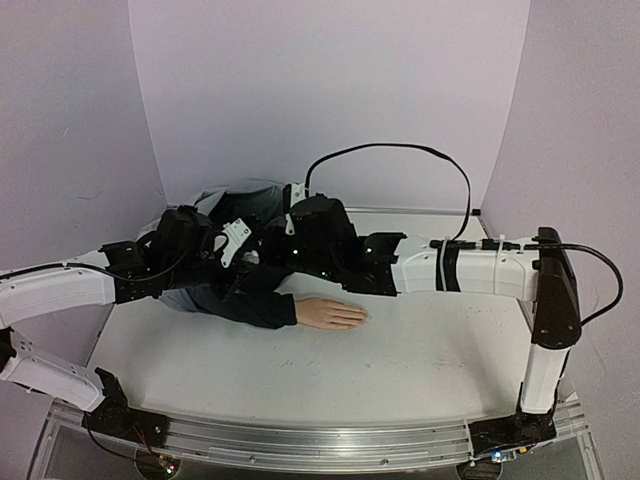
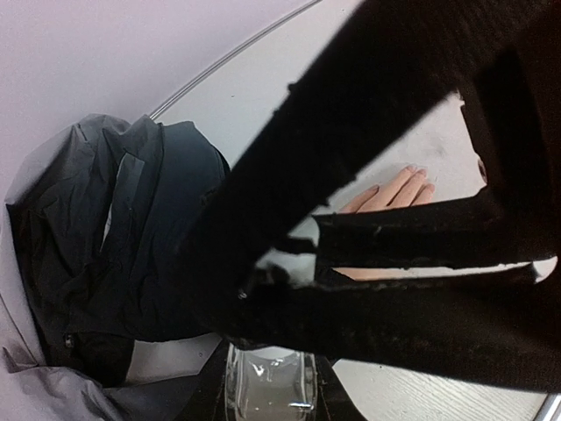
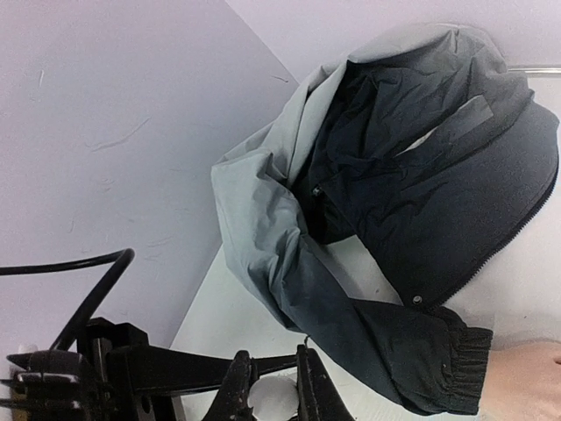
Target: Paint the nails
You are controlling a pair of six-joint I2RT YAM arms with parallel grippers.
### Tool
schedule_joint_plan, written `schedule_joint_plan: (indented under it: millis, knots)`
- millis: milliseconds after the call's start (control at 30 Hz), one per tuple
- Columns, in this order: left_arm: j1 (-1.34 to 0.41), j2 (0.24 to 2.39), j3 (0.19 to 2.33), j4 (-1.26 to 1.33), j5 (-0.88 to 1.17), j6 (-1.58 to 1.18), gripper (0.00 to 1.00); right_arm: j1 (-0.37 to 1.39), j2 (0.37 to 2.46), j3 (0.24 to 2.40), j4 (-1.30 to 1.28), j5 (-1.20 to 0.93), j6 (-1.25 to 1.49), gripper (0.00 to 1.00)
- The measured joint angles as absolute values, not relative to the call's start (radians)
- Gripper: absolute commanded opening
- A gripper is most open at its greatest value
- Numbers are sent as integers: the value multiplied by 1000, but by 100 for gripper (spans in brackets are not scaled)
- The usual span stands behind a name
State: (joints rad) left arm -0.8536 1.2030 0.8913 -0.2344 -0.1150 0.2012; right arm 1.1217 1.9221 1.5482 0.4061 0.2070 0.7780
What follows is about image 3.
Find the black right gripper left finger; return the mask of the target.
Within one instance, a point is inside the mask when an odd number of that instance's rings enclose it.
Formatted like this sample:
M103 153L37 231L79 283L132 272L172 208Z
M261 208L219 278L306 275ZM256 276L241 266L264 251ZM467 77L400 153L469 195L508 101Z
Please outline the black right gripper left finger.
M248 404L251 386L259 379L256 363L247 351L238 351L209 407L210 421L252 421Z

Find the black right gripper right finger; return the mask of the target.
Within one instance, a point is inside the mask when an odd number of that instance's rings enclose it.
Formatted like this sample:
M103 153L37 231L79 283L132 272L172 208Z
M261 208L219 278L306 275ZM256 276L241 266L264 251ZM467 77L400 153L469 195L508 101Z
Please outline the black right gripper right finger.
M317 351L299 345L297 359L298 419L353 421Z

